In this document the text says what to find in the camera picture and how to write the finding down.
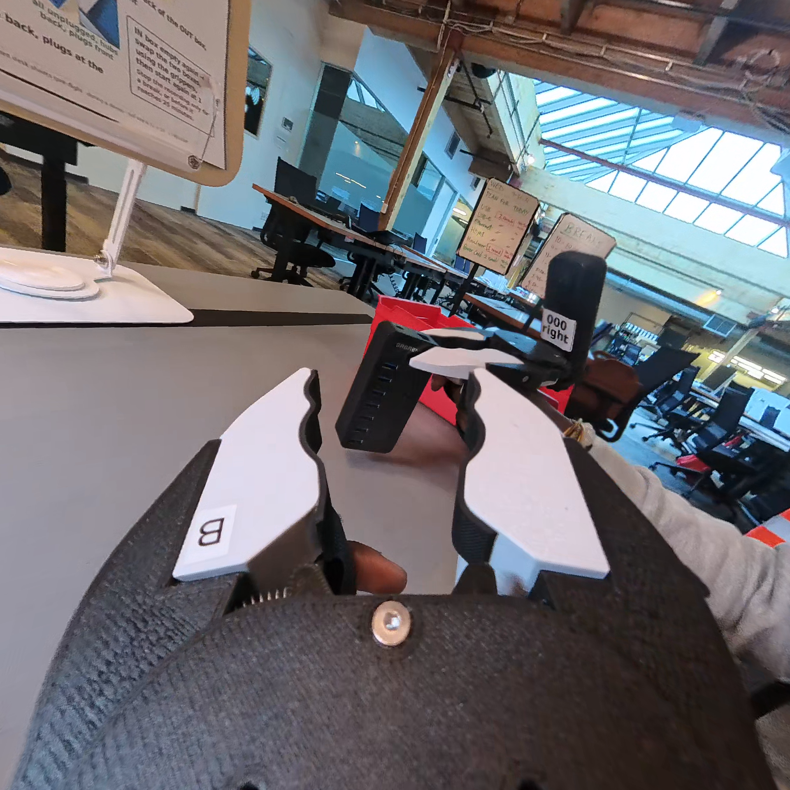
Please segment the red plastic bin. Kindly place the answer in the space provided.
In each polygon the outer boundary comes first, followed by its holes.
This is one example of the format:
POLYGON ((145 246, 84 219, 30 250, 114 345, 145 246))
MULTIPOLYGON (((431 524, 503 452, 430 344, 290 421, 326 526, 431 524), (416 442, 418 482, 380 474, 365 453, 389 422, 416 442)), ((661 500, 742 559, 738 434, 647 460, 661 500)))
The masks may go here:
MULTIPOLYGON (((420 306, 414 302, 382 298, 376 309, 368 344, 373 331, 381 321, 392 321, 418 332, 438 328, 475 328, 461 319, 444 315, 437 307, 420 306)), ((492 332, 492 335, 497 330, 522 333, 508 328, 478 330, 492 332)), ((485 346, 450 346, 450 348, 488 349, 488 343, 485 346)), ((536 418, 532 417, 532 410, 539 409, 532 399, 535 393, 541 392, 541 389, 546 386, 539 388, 536 392, 523 395, 487 371, 485 367, 471 371, 468 377, 431 375, 420 401, 425 400, 426 391, 432 388, 433 385, 430 381, 437 379, 441 380, 441 383, 437 385, 437 390, 441 392, 439 396, 441 404, 437 407, 436 396, 429 396, 429 406, 439 416, 456 425, 461 433, 478 428, 494 428, 503 432, 505 428, 520 427, 522 424, 527 427, 528 437, 537 432, 537 429, 534 428, 536 418)))

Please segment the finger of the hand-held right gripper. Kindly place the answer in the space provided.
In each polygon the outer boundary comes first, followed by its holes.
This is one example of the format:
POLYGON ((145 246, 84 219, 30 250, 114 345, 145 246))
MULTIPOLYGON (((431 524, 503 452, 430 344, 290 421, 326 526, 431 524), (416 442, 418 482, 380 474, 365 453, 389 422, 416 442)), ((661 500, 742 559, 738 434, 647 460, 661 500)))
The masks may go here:
POLYGON ((488 365, 519 368, 522 361, 497 349, 430 347, 414 355, 409 367, 442 377, 468 377, 470 372, 488 365))
POLYGON ((438 328, 420 332, 437 346, 485 346, 492 338, 492 332, 475 328, 438 328))

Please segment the person's left hand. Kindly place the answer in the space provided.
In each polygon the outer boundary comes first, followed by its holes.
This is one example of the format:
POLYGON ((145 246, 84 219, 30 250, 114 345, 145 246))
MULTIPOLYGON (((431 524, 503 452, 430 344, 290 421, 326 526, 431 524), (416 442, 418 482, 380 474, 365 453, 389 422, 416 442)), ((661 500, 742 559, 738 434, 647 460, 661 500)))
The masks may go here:
POLYGON ((406 571, 382 553, 357 541, 350 541, 356 588, 373 595, 398 595, 408 583, 406 571))

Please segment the black usb hub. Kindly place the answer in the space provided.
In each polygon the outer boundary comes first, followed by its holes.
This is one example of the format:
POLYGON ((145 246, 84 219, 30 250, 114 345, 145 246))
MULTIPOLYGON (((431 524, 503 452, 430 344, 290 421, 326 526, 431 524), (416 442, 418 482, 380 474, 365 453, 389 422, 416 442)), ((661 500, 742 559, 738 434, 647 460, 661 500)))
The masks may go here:
POLYGON ((450 346, 392 321, 378 323, 335 425, 343 448, 392 451, 431 377, 410 368, 409 360, 430 347, 450 346))

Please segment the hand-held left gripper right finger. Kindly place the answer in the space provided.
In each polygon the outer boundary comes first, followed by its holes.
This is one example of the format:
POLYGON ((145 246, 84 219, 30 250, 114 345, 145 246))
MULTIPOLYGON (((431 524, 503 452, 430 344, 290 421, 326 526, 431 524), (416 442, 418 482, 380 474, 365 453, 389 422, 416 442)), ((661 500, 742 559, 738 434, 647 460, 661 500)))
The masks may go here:
POLYGON ((607 578, 610 563, 561 431, 489 370, 470 373, 465 408, 469 456, 452 523, 458 591, 523 596, 542 572, 607 578))

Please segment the wooden post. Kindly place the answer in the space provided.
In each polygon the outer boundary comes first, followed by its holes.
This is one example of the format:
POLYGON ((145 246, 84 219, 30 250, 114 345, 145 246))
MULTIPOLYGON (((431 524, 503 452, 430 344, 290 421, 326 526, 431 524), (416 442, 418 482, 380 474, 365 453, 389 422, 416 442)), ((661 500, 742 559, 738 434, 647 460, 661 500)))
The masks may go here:
POLYGON ((462 35, 449 34, 441 50, 434 57, 428 85, 423 92, 423 98, 420 100, 397 166, 390 177, 381 207, 379 231, 393 229, 428 135, 458 70, 462 43, 462 35))

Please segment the wooden desk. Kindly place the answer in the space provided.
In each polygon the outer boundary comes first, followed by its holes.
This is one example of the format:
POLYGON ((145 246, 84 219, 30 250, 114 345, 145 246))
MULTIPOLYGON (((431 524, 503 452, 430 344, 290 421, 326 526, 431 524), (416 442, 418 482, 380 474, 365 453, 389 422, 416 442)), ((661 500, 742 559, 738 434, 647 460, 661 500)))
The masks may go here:
MULTIPOLYGON (((409 246, 401 244, 387 245, 369 238, 361 232, 352 228, 345 227, 341 222, 330 219, 306 206, 301 205, 295 199, 267 190, 259 184, 254 183, 252 188, 265 196, 271 206, 278 204, 292 212, 298 212, 306 220, 313 224, 313 229, 321 229, 329 232, 332 236, 332 244, 336 247, 350 251, 362 257, 362 262, 356 266, 355 272, 351 277, 348 293, 357 299, 364 301, 368 291, 374 281, 374 275, 381 267, 392 267, 406 272, 407 279, 404 289, 400 292, 401 298, 411 299, 417 290, 420 281, 428 279, 437 284, 431 304, 435 304, 441 294, 442 289, 450 280, 455 280, 460 284, 461 276, 453 272, 453 268, 435 261, 423 255, 409 246)), ((270 280, 270 274, 264 274, 261 279, 270 280)))

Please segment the black office chair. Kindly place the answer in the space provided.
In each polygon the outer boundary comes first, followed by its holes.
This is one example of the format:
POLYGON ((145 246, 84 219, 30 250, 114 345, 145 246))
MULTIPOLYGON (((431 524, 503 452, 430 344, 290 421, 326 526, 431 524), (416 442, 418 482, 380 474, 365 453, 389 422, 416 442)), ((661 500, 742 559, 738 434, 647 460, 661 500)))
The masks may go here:
POLYGON ((334 268, 335 260, 328 251, 307 243, 313 227, 298 212, 273 205, 260 238, 262 243, 276 249, 275 263, 268 269, 258 267, 252 270, 251 277, 261 279, 268 273, 272 281, 309 286, 309 269, 334 268))
POLYGON ((788 472, 788 450, 740 422, 751 394, 727 390, 709 419, 688 416, 689 434, 676 442, 677 458, 654 462, 649 469, 666 468, 673 476, 684 476, 690 481, 687 499, 700 491, 735 516, 744 497, 779 482, 788 472))

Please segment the person's right hand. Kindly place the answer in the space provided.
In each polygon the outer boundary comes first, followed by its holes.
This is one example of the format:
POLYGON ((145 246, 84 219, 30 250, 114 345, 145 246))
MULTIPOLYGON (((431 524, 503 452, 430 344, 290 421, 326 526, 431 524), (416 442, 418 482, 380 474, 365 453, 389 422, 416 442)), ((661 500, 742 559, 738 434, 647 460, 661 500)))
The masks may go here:
POLYGON ((578 439, 579 431, 583 433, 582 423, 565 417, 554 405, 554 402, 538 391, 532 399, 533 403, 562 432, 565 438, 578 439))

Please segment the person's right forearm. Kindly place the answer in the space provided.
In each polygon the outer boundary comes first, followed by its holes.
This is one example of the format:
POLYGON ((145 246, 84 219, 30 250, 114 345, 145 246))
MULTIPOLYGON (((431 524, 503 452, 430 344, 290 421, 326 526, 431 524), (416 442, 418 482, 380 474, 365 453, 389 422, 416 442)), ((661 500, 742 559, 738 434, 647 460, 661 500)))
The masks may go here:
POLYGON ((707 603, 736 657, 789 680, 789 548, 772 548, 664 488, 581 425, 579 442, 709 591, 707 603))

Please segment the instruction sign on white stand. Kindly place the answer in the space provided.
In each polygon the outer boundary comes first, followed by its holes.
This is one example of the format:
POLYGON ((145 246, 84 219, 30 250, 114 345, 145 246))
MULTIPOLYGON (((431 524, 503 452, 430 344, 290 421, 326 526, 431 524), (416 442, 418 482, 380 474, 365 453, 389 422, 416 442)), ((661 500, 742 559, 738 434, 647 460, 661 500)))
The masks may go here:
POLYGON ((43 247, 2 244, 2 327, 192 322, 121 253, 149 167, 199 186, 237 174, 251 2, 3 1, 1 18, 2 143, 42 157, 43 247), (80 143, 126 158, 93 256, 65 252, 80 143))

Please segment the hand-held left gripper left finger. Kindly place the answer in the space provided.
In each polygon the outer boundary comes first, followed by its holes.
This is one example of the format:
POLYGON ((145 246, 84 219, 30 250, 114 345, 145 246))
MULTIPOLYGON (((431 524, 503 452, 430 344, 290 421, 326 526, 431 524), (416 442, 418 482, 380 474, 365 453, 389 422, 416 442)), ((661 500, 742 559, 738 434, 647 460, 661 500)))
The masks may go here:
POLYGON ((179 582, 248 574, 261 593, 317 565, 330 590, 357 592, 321 449, 318 371, 297 370, 224 431, 173 568, 179 582))

